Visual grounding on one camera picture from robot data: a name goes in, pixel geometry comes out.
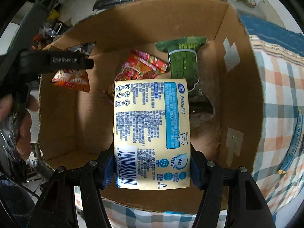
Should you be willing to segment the person's left hand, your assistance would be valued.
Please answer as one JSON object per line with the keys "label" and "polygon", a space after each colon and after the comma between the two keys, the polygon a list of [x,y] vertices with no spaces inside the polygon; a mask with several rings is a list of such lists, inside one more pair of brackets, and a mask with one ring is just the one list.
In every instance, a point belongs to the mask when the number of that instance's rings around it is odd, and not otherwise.
{"label": "person's left hand", "polygon": [[29,111],[37,112],[39,104],[36,98],[30,95],[22,118],[17,118],[12,108],[11,94],[1,98],[1,150],[15,162],[25,161],[31,154],[32,119]]}

